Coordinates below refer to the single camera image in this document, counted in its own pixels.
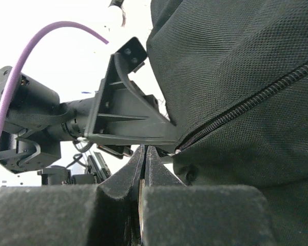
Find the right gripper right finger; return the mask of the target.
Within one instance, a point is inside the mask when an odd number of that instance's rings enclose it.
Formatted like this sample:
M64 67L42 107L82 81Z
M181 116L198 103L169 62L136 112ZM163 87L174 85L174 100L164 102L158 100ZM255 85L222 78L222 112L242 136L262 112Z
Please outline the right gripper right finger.
M185 186L146 153L141 195L144 245L274 245L266 198L254 187Z

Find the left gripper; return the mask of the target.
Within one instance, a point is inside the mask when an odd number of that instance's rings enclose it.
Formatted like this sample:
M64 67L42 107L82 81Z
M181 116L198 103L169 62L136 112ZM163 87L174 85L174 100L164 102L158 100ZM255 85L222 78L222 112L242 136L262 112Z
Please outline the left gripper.
M115 54L123 60L123 75L142 68L147 52L137 37L129 39ZM66 103L72 119L59 126L59 141L78 137L96 143L99 150L118 159L131 157L131 146L100 144L172 144L176 128L159 112L158 100L146 95L133 80L103 79L94 98Z

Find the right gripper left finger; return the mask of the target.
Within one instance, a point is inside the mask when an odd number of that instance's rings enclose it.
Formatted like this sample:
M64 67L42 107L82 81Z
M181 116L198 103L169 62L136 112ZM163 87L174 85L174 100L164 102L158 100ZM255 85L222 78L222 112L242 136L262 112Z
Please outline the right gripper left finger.
M0 187L0 245L137 245L140 146L101 184Z

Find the black backpack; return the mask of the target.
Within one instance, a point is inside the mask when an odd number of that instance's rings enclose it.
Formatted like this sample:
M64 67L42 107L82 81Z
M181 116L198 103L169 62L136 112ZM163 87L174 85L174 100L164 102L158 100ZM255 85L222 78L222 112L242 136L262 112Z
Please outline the black backpack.
M152 1L151 67L187 185L250 185L308 245L308 1Z

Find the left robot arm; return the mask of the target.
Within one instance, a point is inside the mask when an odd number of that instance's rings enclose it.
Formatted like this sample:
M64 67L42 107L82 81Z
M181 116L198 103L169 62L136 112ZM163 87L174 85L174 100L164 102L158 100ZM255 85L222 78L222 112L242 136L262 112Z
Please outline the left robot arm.
M85 141L122 159L131 146L174 150L176 127L159 112L158 101L129 79L147 53L136 37L109 60L94 97L60 102L59 95L19 74L0 136L0 164L19 174L45 168L61 157L63 141Z

